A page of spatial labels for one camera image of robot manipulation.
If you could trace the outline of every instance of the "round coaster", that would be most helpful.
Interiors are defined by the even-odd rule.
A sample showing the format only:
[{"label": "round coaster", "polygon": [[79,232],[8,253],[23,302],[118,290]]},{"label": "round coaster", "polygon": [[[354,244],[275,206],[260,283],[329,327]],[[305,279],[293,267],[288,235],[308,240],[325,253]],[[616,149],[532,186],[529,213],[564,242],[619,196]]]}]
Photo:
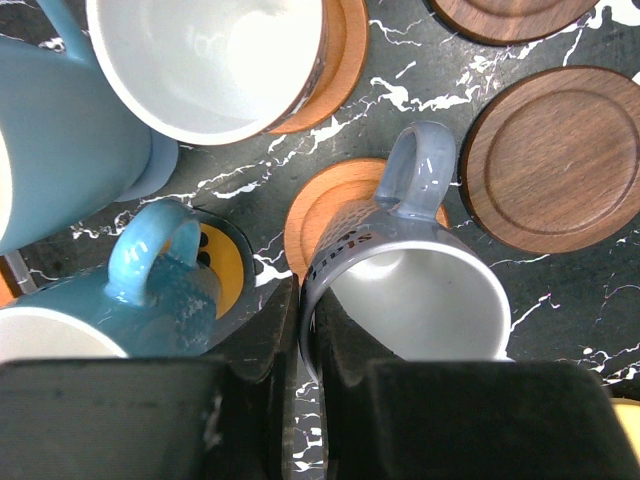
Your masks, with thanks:
[{"label": "round coaster", "polygon": [[356,87],[369,46],[369,16],[364,0],[326,0],[329,29],[325,67],[311,98],[269,133],[301,132],[333,114]]},{"label": "round coaster", "polygon": [[534,253],[593,245],[640,209],[640,86],[602,68],[549,70],[476,121],[463,192],[494,237]]},{"label": "round coaster", "polygon": [[217,318],[227,313],[240,298],[244,286],[244,266],[240,250],[225,233],[200,224],[198,261],[213,270],[220,280]]},{"label": "round coaster", "polygon": [[598,0],[431,0],[451,28],[493,45],[528,42],[573,23]]},{"label": "round coaster", "polygon": [[[309,268],[313,251],[334,215],[346,203],[373,196],[382,178],[386,161],[358,158],[326,168],[315,175],[296,196],[284,229],[284,251],[291,270],[300,283]],[[449,228],[444,208],[437,220]]]},{"label": "round coaster", "polygon": [[640,402],[613,398],[611,403],[618,416],[618,421],[629,437],[629,443],[633,447],[638,462],[640,462]]}]

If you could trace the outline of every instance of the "light wooden coaster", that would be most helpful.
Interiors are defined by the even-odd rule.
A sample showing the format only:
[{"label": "light wooden coaster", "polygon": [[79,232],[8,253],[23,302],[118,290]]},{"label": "light wooden coaster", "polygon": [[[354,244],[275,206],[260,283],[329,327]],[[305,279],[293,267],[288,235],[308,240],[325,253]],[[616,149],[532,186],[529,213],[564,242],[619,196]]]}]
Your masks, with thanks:
[{"label": "light wooden coaster", "polygon": [[[358,158],[333,165],[318,173],[296,196],[284,229],[284,250],[300,283],[307,273],[322,232],[346,203],[371,198],[380,183],[386,161]],[[437,220],[450,228],[441,206]]]},{"label": "light wooden coaster", "polygon": [[0,273],[0,307],[4,307],[15,300],[15,295],[9,287],[7,279]]},{"label": "light wooden coaster", "polygon": [[300,111],[269,133],[282,135],[309,130],[338,110],[358,84],[369,46],[365,1],[326,0],[326,5],[327,57],[318,84]]},{"label": "light wooden coaster", "polygon": [[640,462],[640,402],[613,398],[611,403],[618,416],[618,421],[629,437],[629,443],[633,447],[638,462]]}]

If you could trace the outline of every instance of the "marble countertop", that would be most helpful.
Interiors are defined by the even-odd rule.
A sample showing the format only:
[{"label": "marble countertop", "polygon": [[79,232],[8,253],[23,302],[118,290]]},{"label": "marble countertop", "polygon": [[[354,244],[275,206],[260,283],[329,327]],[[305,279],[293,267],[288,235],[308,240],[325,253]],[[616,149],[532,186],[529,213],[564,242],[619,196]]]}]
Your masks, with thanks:
[{"label": "marble countertop", "polygon": [[[68,1],[86,28],[83,1]],[[244,231],[255,252],[252,308],[257,310],[278,279],[291,275],[282,238],[286,214],[299,189],[323,168],[350,158],[386,157],[398,133],[418,119],[448,125],[460,148],[497,93],[548,68],[598,65],[640,83],[639,0],[602,0],[561,32],[506,48],[479,45],[450,31],[423,0],[367,4],[367,64],[335,115],[298,134],[264,134],[221,147],[180,145],[177,170],[156,195],[112,204],[22,249],[36,283],[105,262],[132,216],[146,203],[167,197],[222,216]],[[0,33],[62,48],[32,0],[0,0]],[[465,210],[459,187],[452,183],[445,206],[455,234],[507,291],[513,313],[509,356],[574,362],[597,372],[603,384],[640,399],[640,217],[585,250],[529,255],[481,230]],[[322,478],[319,392],[302,367],[299,376],[295,478]]]}]

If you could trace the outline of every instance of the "glazed ceramic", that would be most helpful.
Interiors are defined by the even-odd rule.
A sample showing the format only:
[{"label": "glazed ceramic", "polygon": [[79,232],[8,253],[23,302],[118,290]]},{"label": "glazed ceramic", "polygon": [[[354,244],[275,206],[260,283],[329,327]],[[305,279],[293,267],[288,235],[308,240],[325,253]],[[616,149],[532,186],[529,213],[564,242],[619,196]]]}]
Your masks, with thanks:
[{"label": "glazed ceramic", "polygon": [[40,4],[64,54],[0,36],[0,254],[152,193],[178,153],[114,94],[64,2]]},{"label": "glazed ceramic", "polygon": [[311,95],[325,54],[323,0],[87,0],[109,82],[144,122],[218,145],[281,123]]},{"label": "glazed ceramic", "polygon": [[313,312],[329,288],[405,360],[507,359],[502,285],[436,221],[455,161],[451,132],[416,122],[393,146],[374,197],[347,204],[329,223],[302,287],[300,350],[313,376]]},{"label": "glazed ceramic", "polygon": [[191,209],[152,203],[118,239],[108,266],[58,280],[0,310],[0,361],[206,352],[220,284],[196,261],[199,242]]}]

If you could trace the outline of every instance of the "blue mug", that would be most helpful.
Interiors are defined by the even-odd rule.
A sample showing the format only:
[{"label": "blue mug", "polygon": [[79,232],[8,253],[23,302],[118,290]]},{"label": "blue mug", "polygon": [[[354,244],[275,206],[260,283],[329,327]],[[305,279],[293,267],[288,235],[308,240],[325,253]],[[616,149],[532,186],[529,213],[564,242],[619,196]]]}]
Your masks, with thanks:
[{"label": "blue mug", "polygon": [[0,362],[205,353],[213,346],[220,283],[197,262],[199,244],[191,209],[170,200],[150,204],[118,239],[108,266],[0,310]]},{"label": "blue mug", "polygon": [[153,193],[178,156],[114,93],[64,1],[39,3],[66,53],[0,36],[0,254]]}]

